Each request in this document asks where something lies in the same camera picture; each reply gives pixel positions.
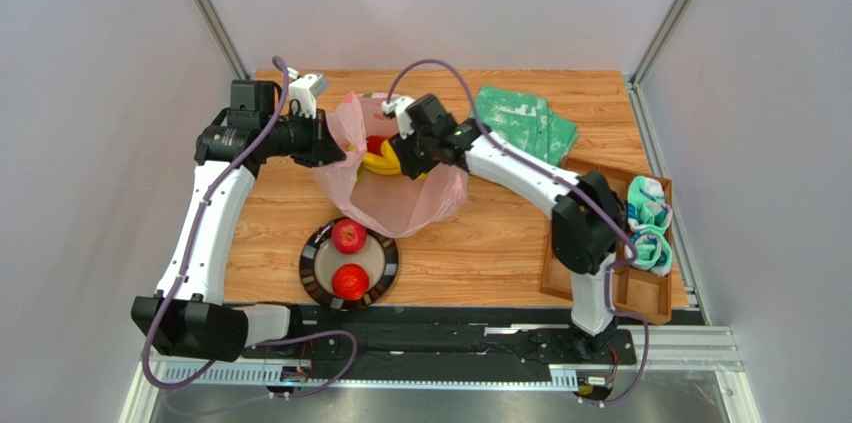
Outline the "yellow banana bunch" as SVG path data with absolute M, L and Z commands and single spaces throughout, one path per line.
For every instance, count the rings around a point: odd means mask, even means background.
M 362 167 L 381 176 L 401 175 L 401 165 L 398 160 L 384 155 L 367 152 L 362 159 Z

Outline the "pink plastic bag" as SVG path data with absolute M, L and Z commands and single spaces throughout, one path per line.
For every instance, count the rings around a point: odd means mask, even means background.
M 344 96 L 326 121 L 346 159 L 315 168 L 312 173 L 321 191 L 343 215 L 384 236 L 404 238 L 457 213 L 467 201 L 468 175 L 443 164 L 416 180 L 367 170 L 367 138 L 398 132 L 397 122 L 381 111 L 386 98 L 385 93 L 352 91 Z

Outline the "red apple fruit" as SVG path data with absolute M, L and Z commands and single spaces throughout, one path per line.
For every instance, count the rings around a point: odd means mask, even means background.
M 365 247 L 367 236 L 364 226 L 352 219 L 344 218 L 333 225 L 331 242 L 339 253 L 354 255 Z

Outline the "red tomato fruit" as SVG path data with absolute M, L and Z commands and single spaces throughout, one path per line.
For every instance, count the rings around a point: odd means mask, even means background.
M 362 266 L 354 263 L 338 268 L 331 283 L 334 294 L 346 301 L 362 298 L 371 288 L 369 274 Z

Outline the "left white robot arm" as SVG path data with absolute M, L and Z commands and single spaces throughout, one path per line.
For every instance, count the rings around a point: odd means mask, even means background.
M 247 347 L 285 337 L 291 310 L 281 303 L 228 306 L 228 256 L 242 208 L 270 158 L 316 168 L 341 162 L 317 98 L 321 74 L 235 80 L 230 103 L 198 136 L 193 193 L 174 255 L 154 294 L 134 300 L 131 318 L 159 354 L 233 362 Z

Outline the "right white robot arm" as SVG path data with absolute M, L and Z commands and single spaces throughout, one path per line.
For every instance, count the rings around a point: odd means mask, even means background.
M 573 326 L 594 337 L 614 329 L 608 271 L 622 220 L 605 177 L 548 165 L 474 118 L 457 122 L 432 94 L 388 98 L 381 112 L 397 125 L 390 145 L 405 176 L 415 179 L 439 165 L 454 166 L 541 210 L 551 224 L 551 252 L 570 272 Z

